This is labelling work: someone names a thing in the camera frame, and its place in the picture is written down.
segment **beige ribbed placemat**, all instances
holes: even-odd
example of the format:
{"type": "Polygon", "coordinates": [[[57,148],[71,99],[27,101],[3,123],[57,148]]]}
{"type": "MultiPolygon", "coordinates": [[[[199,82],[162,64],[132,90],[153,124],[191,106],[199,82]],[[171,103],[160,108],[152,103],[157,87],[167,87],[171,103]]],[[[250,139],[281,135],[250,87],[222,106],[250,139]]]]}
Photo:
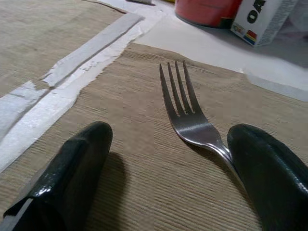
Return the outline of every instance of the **beige ribbed placemat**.
{"type": "Polygon", "coordinates": [[[253,124],[308,163],[307,103],[251,85],[242,74],[131,44],[2,173],[0,213],[65,140],[101,120],[112,126],[114,139],[86,230],[260,230],[247,196],[224,164],[207,151],[192,151],[171,127],[158,65],[166,70],[168,61],[183,59],[204,113],[224,140],[232,125],[253,124]]]}
{"type": "Polygon", "coordinates": [[[32,80],[123,14],[81,0],[0,0],[0,97],[32,80]]]}

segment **white box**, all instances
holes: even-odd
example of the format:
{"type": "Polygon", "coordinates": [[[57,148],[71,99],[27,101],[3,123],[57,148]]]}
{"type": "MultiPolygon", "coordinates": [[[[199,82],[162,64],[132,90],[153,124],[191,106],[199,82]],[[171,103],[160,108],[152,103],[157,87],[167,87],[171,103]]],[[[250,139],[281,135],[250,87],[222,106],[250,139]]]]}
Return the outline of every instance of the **white box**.
{"type": "Polygon", "coordinates": [[[231,31],[252,46],[272,42],[298,0],[243,0],[231,31]]]}

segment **fork tine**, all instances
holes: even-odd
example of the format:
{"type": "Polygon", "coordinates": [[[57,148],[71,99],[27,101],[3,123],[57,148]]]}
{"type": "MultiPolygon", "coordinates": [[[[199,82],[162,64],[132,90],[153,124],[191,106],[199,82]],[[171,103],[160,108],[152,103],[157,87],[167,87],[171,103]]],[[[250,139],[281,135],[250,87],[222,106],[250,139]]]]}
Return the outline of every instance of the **fork tine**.
{"type": "Polygon", "coordinates": [[[177,89],[176,89],[175,84],[174,84],[173,74],[172,74],[172,70],[171,70],[171,66],[170,66],[169,62],[168,62],[168,71],[169,71],[169,77],[170,77],[170,82],[171,82],[171,88],[172,88],[172,93],[173,93],[173,97],[174,97],[174,102],[175,102],[175,105],[176,105],[176,107],[178,109],[179,115],[182,115],[182,114],[184,114],[184,111],[183,111],[182,105],[180,103],[180,99],[179,99],[179,96],[178,96],[177,89]]]}
{"type": "Polygon", "coordinates": [[[178,83],[179,83],[179,88],[180,88],[180,93],[181,93],[181,97],[183,100],[183,104],[184,104],[184,108],[186,113],[191,113],[191,108],[188,104],[187,98],[186,98],[186,94],[184,91],[184,87],[183,87],[183,83],[182,83],[182,79],[181,79],[181,75],[180,75],[180,71],[179,71],[179,66],[178,66],[178,62],[175,61],[175,69],[177,71],[177,77],[178,77],[178,83]]]}
{"type": "Polygon", "coordinates": [[[166,79],[164,76],[164,71],[162,68],[162,65],[159,65],[159,73],[160,73],[160,82],[162,85],[162,90],[163,90],[163,96],[164,96],[164,101],[165,101],[165,106],[168,112],[169,117],[174,117],[174,116],[178,116],[174,110],[170,95],[169,95],[169,91],[168,91],[168,87],[167,87],[167,83],[166,83],[166,79]]]}
{"type": "Polygon", "coordinates": [[[189,98],[190,98],[190,101],[191,101],[191,104],[192,104],[192,109],[193,109],[194,112],[202,112],[200,105],[198,103],[197,97],[194,93],[193,85],[192,85],[192,82],[191,82],[191,78],[189,77],[189,73],[188,73],[185,61],[183,61],[183,68],[184,68],[184,74],[185,74],[185,79],[186,79],[188,95],[189,95],[189,98]]]}

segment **red can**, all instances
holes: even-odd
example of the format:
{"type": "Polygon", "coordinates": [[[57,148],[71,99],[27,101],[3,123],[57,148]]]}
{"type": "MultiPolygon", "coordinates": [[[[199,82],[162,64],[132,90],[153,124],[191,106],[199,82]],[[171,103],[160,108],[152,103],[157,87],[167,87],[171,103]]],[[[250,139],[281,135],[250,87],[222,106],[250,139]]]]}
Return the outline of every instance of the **red can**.
{"type": "Polygon", "coordinates": [[[242,0],[177,0],[176,15],[191,24],[230,28],[242,0]]]}

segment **stainless steel fork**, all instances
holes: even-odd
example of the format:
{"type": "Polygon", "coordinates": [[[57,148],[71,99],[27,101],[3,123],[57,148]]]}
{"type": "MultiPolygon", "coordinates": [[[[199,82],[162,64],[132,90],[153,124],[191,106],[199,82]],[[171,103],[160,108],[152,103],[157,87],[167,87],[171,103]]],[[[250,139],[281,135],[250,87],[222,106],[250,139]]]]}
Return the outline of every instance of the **stainless steel fork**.
{"type": "Polygon", "coordinates": [[[173,107],[173,103],[171,101],[166,79],[164,76],[164,71],[161,64],[159,66],[160,80],[162,84],[163,96],[167,113],[175,132],[184,141],[217,153],[221,157],[221,159],[227,164],[232,173],[235,175],[235,177],[238,179],[238,181],[245,189],[244,184],[242,183],[241,178],[239,177],[234,167],[234,164],[232,162],[232,155],[229,149],[223,144],[219,132],[211,123],[208,122],[207,118],[205,117],[199,106],[185,62],[183,61],[183,68],[187,85],[187,92],[191,102],[191,106],[189,105],[185,94],[178,63],[177,61],[175,62],[175,69],[179,83],[180,95],[182,98],[184,108],[182,108],[182,105],[180,103],[170,63],[168,63],[167,65],[168,65],[171,89],[177,112],[173,107]]]}

